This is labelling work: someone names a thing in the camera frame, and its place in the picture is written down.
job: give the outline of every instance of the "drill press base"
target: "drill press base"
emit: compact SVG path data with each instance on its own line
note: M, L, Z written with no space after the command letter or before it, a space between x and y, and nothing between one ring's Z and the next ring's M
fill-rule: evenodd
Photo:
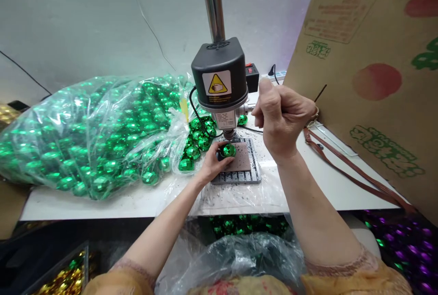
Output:
M261 182L261 169L257 160L254 142L251 138L236 138L231 143L246 143L250 160L250 169L245 171L221 172L216 176L211 184L255 184Z

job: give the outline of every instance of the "brown strap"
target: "brown strap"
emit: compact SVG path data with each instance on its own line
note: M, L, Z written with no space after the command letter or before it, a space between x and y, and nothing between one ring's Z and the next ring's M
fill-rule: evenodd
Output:
M339 159L341 159L344 163L346 163L348 166L350 166L355 172L357 172L360 176L362 176L364 179L372 183L376 186L379 190L376 190L369 185L366 185L365 183L362 183L358 180L356 180L354 177L349 175L348 173L344 172L340 168L333 165L333 163L327 158L327 156L324 154L322 149L312 141L312 138L310 136L313 136L316 138L320 143L322 143L328 150L333 152ZM311 130L309 130L307 127L304 128L304 137L306 138L306 143L310 145L320 156L321 158L328 163L330 166L332 166L335 170L340 172L342 175L347 177L350 181L357 184L362 189L372 193L373 195L376 195L377 197L386 200L387 202L394 204L396 206L402 207L406 210L408 213L415 213L417 212L415 207L405 202L403 198L401 198L397 193L392 191L391 189L384 186L379 181L373 179L372 177L368 176L363 170L361 170L359 167L357 167L354 163L352 163L347 157L345 157L343 154L338 152L334 147L332 147L330 144L325 142L323 139L321 139L319 136L317 136L315 133L313 133Z

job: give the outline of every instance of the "drill press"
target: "drill press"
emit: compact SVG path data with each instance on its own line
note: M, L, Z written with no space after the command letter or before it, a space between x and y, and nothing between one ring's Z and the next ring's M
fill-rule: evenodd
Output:
M247 144L251 166L250 170L222 172L212 183L259 183L261 171L254 143L236 134L239 116L255 107L247 103L245 54L236 37L225 39L222 0L205 0L205 4L213 43L203 44L192 62L198 101L211 113L226 140Z

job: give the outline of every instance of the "wrist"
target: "wrist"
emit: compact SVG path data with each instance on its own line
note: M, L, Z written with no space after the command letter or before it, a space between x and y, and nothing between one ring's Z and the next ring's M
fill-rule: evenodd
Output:
M197 190L198 192L201 192L201 190L205 187L205 185L208 183L208 181L206 181L204 179L204 177L202 177L201 175L196 174L193 179L190 181L190 185Z
M290 167L291 164L295 164L297 159L301 157L300 152L295 147L287 156L274 158L278 167Z

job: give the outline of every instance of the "metal pole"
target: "metal pole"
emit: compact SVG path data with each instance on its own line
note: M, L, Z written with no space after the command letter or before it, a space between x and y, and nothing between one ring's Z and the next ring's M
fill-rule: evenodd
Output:
M225 40L224 12L222 0L205 0L209 16L211 39L213 43Z

